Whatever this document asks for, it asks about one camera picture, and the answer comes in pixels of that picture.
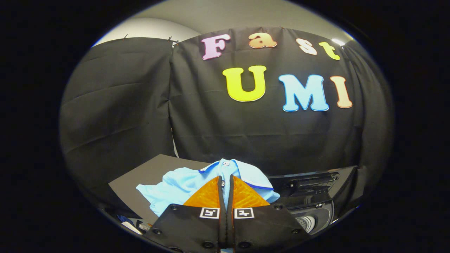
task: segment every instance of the black curtain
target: black curtain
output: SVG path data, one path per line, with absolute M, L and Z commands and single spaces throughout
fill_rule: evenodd
M 348 42 L 345 53 L 361 82 L 364 102 L 364 124 L 361 154 L 349 203 L 342 212 L 357 207 L 369 197 L 387 166 L 394 140 L 395 105 L 387 80 L 361 44 Z
M 108 41 L 74 70 L 60 109 L 60 142 L 74 179 L 100 203 L 130 211 L 108 183 L 151 158 L 175 156 L 168 112 L 172 42 Z
M 250 47 L 248 36 L 256 32 L 270 34 L 277 45 Z M 203 60 L 201 40 L 222 34 L 231 36 L 222 55 Z M 317 55 L 303 52 L 297 38 L 308 40 Z M 335 47 L 340 60 L 330 58 L 318 45 L 324 41 Z M 252 102 L 232 99 L 222 71 L 243 68 L 243 89 L 252 91 L 255 81 L 248 68 L 254 65 L 267 68 L 265 94 Z M 364 106 L 362 84 L 352 65 L 344 50 L 331 40 L 281 27 L 227 29 L 180 42 L 171 58 L 169 102 L 179 156 L 202 162 L 234 158 L 257 166 L 267 176 L 357 164 Z M 322 76 L 329 110 L 283 111 L 285 91 L 278 77 L 284 74 L 294 75 L 304 86 L 309 75 Z M 346 79 L 351 108 L 337 106 L 331 76 Z

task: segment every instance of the light blue letter m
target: light blue letter m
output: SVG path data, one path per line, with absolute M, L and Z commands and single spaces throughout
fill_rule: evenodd
M 319 75 L 310 75 L 306 86 L 304 87 L 300 81 L 293 75 L 281 75 L 278 77 L 284 84 L 286 92 L 286 104 L 283 106 L 285 112 L 298 111 L 298 105 L 295 98 L 300 102 L 303 110 L 308 109 L 309 102 L 312 98 L 311 110 L 327 111 L 329 106 L 325 101 L 324 87 L 322 82 L 324 78 Z

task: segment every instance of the blue trim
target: blue trim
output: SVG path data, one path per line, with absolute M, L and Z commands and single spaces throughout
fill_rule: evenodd
M 256 185 L 252 185 L 250 183 L 245 182 L 246 184 L 248 184 L 250 187 L 252 188 L 257 188 L 257 189 L 265 189 L 265 190 L 274 190 L 273 188 L 270 187 L 263 187 L 263 186 L 256 186 Z

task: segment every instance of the letter u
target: letter u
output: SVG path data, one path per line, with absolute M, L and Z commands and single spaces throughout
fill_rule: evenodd
M 255 89 L 252 91 L 244 91 L 242 89 L 241 74 L 244 72 L 242 68 L 228 68 L 222 72 L 226 77 L 226 86 L 228 95 L 240 102 L 250 102 L 260 99 L 266 92 L 266 82 L 264 80 L 264 66 L 251 66 L 248 68 L 253 72 L 255 78 Z

